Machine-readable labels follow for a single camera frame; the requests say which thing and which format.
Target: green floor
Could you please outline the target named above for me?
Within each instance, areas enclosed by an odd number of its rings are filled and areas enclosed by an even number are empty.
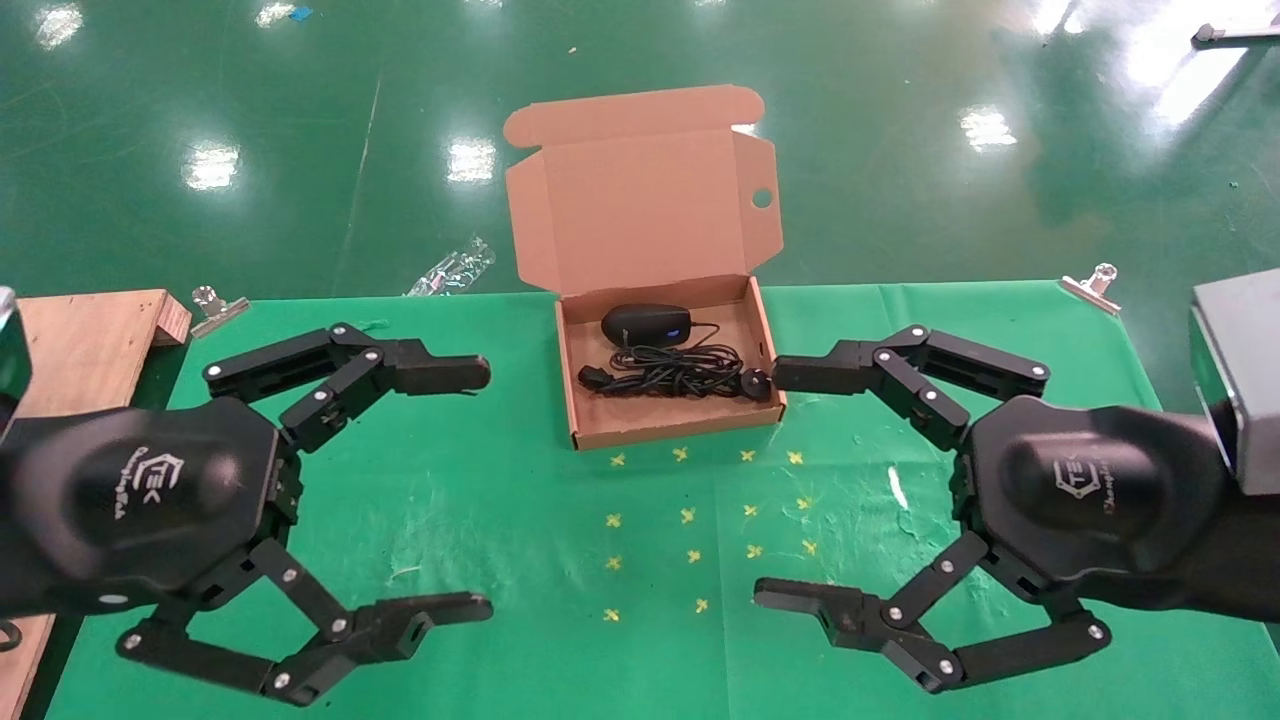
[[[0,4],[0,279],[396,295],[479,234],[499,264],[476,292],[522,290],[503,119],[723,82],[764,96],[778,146],[768,284],[1108,260],[1188,409],[1189,286],[1280,264],[1280,58],[1188,45],[1261,3],[315,3],[301,23],[264,0]]]

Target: black cable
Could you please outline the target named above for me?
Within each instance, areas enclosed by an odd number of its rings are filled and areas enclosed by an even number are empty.
[[[630,374],[613,377],[600,368],[584,366],[577,379],[588,389],[608,397],[744,397],[745,364],[737,351],[727,345],[707,343],[719,332],[719,325],[694,323],[694,327],[709,327],[712,332],[685,348],[623,347],[609,357],[609,366]]]
[[[0,620],[0,635],[5,637],[0,641],[0,652],[9,652],[22,644],[22,628],[9,620]]]

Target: cardboard box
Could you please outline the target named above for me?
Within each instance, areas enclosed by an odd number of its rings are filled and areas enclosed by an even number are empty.
[[[764,101],[716,86],[539,102],[507,119],[520,277],[558,293],[564,401],[579,450],[768,425],[786,398],[603,397],[577,383],[608,369],[600,319],[625,302],[666,302],[717,323],[748,369],[772,372],[773,338],[751,272],[782,250],[773,145],[733,131]],[[694,338],[700,337],[694,329]]]

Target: gray box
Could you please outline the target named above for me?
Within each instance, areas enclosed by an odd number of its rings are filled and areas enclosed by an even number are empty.
[[[1197,286],[1192,369],[1245,495],[1280,493],[1280,269]]]

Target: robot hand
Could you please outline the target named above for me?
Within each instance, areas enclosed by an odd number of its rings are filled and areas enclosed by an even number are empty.
[[[927,375],[1002,405],[969,414]],[[755,602],[818,618],[836,647],[881,652],[931,693],[1083,660],[1111,642],[1080,605],[1189,609],[1280,620],[1280,496],[1247,496],[1213,423],[1133,407],[1069,410],[1039,400],[1048,368],[910,327],[842,341],[823,357],[781,356],[782,389],[872,391],[934,446],[956,451],[960,538],[890,598],[762,578]],[[920,624],[974,568],[1050,625],[948,650]]]
[[[204,377],[214,398],[189,410],[13,423],[0,445],[0,618],[155,606],[120,635],[122,657],[305,706],[358,665],[412,657],[435,625],[493,614],[471,592],[347,610],[285,550],[303,489],[300,454],[387,392],[485,387],[483,357],[434,357],[417,340],[337,324],[214,363]],[[316,380],[279,428],[248,406]],[[271,661],[188,637],[197,612],[260,578],[315,624],[298,652]]]

